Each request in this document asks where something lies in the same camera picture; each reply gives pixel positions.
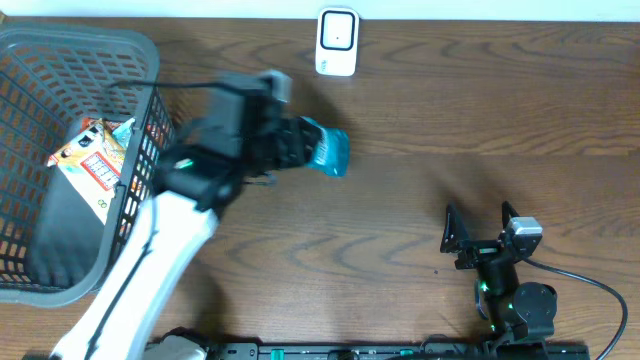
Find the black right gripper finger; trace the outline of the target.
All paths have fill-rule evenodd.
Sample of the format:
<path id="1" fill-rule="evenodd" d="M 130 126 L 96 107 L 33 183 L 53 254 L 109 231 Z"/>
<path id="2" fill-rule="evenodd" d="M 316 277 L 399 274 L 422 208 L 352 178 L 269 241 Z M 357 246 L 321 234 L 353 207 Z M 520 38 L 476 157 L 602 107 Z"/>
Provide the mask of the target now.
<path id="1" fill-rule="evenodd" d="M 507 229 L 509 222 L 514 217 L 519 217 L 519 213 L 515 210 L 515 208 L 510 204 L 509 201 L 504 201 L 501 204 L 501 220 L 504 230 Z"/>
<path id="2" fill-rule="evenodd" d="M 440 245 L 441 253 L 458 253 L 470 246 L 470 236 L 453 204 L 446 207 L 446 220 Z"/>

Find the blue mouthwash bottle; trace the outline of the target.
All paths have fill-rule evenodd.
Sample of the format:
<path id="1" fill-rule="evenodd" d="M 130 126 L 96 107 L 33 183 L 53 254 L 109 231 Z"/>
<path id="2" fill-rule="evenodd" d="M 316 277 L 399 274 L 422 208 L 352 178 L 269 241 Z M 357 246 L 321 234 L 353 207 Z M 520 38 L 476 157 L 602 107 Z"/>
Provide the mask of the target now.
<path id="1" fill-rule="evenodd" d="M 318 170 L 327 176 L 344 177 L 350 159 L 350 140 L 344 130 L 327 128 L 309 117 L 304 122 L 313 130 L 320 131 L 320 138 L 313 146 L 308 168 Z"/>

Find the yellow chips bag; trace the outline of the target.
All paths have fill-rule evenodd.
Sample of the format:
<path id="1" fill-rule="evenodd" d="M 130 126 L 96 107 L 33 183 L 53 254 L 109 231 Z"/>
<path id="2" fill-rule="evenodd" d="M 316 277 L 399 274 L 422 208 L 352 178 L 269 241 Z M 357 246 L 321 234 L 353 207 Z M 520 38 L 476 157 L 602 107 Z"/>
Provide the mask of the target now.
<path id="1" fill-rule="evenodd" d="M 57 166 L 105 224 L 115 186 L 120 181 L 126 150 L 112 134 L 102 132 L 102 126 L 95 123 L 50 155 L 47 166 Z"/>

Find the teal tissue pack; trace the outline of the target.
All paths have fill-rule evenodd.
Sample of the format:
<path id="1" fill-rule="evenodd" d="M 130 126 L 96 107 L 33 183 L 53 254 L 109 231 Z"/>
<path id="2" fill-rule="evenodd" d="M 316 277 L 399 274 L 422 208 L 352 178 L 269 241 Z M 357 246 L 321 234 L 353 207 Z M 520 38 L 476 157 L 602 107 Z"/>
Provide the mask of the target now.
<path id="1" fill-rule="evenodd" d="M 134 124 L 135 119 L 130 118 L 129 120 L 121 123 L 112 131 L 113 138 L 124 150 L 126 150 L 129 146 Z"/>

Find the red brown snack bar wrapper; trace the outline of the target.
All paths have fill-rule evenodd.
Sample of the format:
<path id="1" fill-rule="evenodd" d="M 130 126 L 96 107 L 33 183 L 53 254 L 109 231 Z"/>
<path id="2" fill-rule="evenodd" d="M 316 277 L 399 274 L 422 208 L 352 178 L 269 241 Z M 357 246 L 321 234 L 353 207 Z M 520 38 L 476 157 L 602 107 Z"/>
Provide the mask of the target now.
<path id="1" fill-rule="evenodd" d="M 102 132 L 110 134 L 123 125 L 123 122 L 105 120 L 104 118 L 85 117 L 81 121 L 81 127 L 78 133 L 88 130 L 95 123 L 99 123 L 102 126 Z"/>

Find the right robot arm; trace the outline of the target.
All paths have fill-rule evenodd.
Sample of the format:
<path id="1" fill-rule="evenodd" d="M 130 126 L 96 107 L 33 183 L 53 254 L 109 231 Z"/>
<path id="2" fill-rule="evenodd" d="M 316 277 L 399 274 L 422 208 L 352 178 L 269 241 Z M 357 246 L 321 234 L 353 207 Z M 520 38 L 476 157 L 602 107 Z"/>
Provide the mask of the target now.
<path id="1" fill-rule="evenodd" d="M 522 283 L 516 264 L 528 259 L 541 243 L 543 229 L 533 217 L 519 215 L 502 203 L 503 228 L 495 239 L 474 240 L 454 205 L 445 210 L 442 253 L 457 256 L 458 270 L 474 270 L 477 303 L 503 343 L 542 340 L 554 334 L 557 293 L 545 284 Z"/>

